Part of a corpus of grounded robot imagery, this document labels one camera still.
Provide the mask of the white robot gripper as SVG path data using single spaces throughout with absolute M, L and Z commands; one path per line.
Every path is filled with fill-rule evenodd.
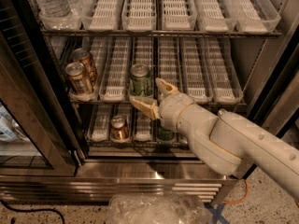
M 193 98 L 179 92 L 176 86 L 162 78 L 157 77 L 155 83 L 160 105 L 151 97 L 131 96 L 132 106 L 149 119 L 160 119 L 162 127 L 167 130 L 174 133 L 195 133 L 192 123 L 182 117 L 185 109 L 195 104 Z

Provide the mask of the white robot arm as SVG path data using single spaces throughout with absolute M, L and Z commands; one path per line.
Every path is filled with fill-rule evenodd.
M 299 201 L 297 148 L 236 113 L 213 114 L 161 78 L 155 82 L 163 100 L 133 96 L 134 108 L 159 120 L 163 128 L 183 135 L 192 153 L 214 172 L 232 175 L 249 159 Z

